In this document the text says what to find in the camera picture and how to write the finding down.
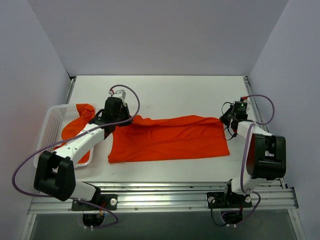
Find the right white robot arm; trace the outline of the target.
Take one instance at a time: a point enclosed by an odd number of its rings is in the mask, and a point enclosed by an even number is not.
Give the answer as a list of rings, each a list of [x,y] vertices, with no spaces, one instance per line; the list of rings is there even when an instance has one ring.
[[[240,196],[250,194],[258,185],[284,177],[286,173],[286,139],[261,128],[262,124],[248,119],[248,98],[229,104],[219,120],[232,138],[245,139],[240,175],[229,180],[222,193],[223,203],[234,206]]]

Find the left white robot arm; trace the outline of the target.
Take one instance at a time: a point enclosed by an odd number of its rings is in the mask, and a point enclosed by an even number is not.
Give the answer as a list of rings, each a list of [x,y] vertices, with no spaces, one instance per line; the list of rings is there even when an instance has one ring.
[[[128,126],[133,122],[124,91],[107,98],[104,108],[70,140],[54,151],[43,151],[38,158],[34,188],[60,201],[81,199],[90,210],[101,203],[101,190],[92,184],[77,181],[75,166],[96,144],[105,140],[116,127]]]

